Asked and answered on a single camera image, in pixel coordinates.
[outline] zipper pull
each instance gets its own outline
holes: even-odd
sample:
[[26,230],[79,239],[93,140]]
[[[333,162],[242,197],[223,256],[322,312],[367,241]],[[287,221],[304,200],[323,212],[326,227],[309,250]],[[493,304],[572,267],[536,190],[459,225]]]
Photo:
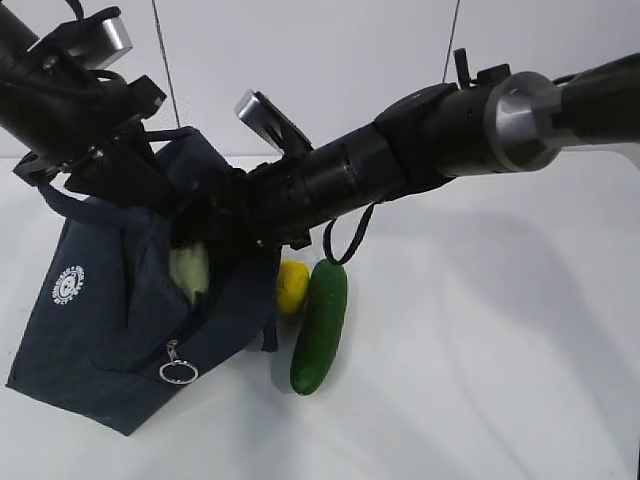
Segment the zipper pull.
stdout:
[[[178,352],[176,352],[177,346],[178,340],[171,340],[167,342],[167,355],[169,357],[169,361],[160,367],[158,373],[160,374],[160,378],[162,378],[167,383],[172,383],[173,385],[189,385],[190,383],[193,383],[198,379],[198,377],[200,376],[200,372],[192,363],[187,362],[186,360],[180,360],[180,358],[178,357]],[[182,380],[179,378],[170,377],[166,372],[169,367],[188,368],[189,370],[191,370],[191,378]]]

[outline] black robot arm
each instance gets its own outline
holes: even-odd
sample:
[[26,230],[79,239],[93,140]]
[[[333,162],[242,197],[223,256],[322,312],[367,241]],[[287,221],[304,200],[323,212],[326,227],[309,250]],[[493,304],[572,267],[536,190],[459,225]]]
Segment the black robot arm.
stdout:
[[[458,84],[415,92],[362,128],[316,150],[284,148],[282,160],[251,172],[257,235],[303,246],[309,228],[364,205],[456,177],[539,170],[563,147],[640,141],[640,54],[555,83],[508,65],[471,79],[464,50],[455,62]],[[259,93],[238,113],[271,144],[282,145],[277,132],[297,135]]]
[[[37,42],[0,3],[0,126],[32,151],[15,172],[32,185],[68,172],[72,191],[168,212],[173,190],[142,126],[165,94],[147,77],[127,84],[105,70],[131,48],[119,9],[74,10],[77,21]],[[174,243],[206,238],[225,218],[250,242],[303,247],[309,229],[365,205],[460,176],[539,170],[567,146],[640,141],[638,54],[555,82],[506,64],[472,79],[465,51],[454,59],[458,83],[415,92],[317,149],[249,92],[236,113],[283,157],[225,185],[202,179]]]

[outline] green cucumber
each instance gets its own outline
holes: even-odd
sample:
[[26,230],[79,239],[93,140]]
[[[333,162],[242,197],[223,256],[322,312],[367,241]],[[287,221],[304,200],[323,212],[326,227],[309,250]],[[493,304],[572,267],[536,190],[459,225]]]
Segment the green cucumber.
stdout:
[[307,314],[291,362],[291,386],[310,395],[322,384],[336,357],[347,310],[347,274],[341,265],[320,261],[311,274]]

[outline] zipper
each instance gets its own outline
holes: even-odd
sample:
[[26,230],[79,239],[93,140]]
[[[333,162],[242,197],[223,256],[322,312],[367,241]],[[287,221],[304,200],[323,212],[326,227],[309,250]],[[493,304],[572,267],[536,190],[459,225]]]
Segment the zipper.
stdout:
[[212,302],[206,300],[206,297],[200,297],[198,306],[187,317],[187,320],[182,322],[182,324],[174,330],[164,342],[153,349],[149,355],[133,364],[131,368],[129,368],[129,372],[139,373],[146,370],[164,355],[169,357],[169,361],[173,361],[171,352],[175,354],[175,349],[179,344],[187,342],[205,325],[205,323],[207,323],[207,307],[209,307]]
[[[167,342],[167,355],[169,357],[169,361],[163,364],[158,369],[158,374],[160,375],[160,378],[162,378],[167,383],[171,383],[173,385],[189,385],[190,383],[193,383],[198,379],[198,377],[200,376],[200,372],[194,364],[178,358],[178,353],[176,352],[177,346],[177,340],[170,340],[169,342]],[[172,377],[167,371],[169,367],[182,367],[182,369],[187,369],[189,370],[188,375],[190,375],[190,377],[186,379]]]
[[[214,257],[211,254],[212,249],[209,248],[208,250],[209,268],[211,268]],[[215,284],[211,283],[213,275],[209,272],[209,290],[204,294],[199,294],[198,299],[196,300],[196,305],[187,319],[173,332],[171,332],[158,347],[154,348],[149,355],[133,364],[128,369],[128,373],[140,373],[165,355],[171,358],[171,355],[169,354],[170,343],[173,345],[173,350],[175,351],[175,348],[178,345],[186,343],[191,339],[191,337],[198,333],[202,327],[204,327],[209,320],[211,307],[215,305],[218,296],[222,292],[222,284],[227,279],[227,274],[232,272],[234,266],[235,262],[218,263],[216,265],[218,281],[215,282]]]

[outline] lemon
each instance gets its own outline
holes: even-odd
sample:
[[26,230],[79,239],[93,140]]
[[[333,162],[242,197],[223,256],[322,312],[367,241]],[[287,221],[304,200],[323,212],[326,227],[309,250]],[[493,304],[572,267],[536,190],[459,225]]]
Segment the lemon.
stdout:
[[300,310],[309,287],[309,267],[304,263],[285,260],[280,265],[277,295],[281,315],[292,315]]

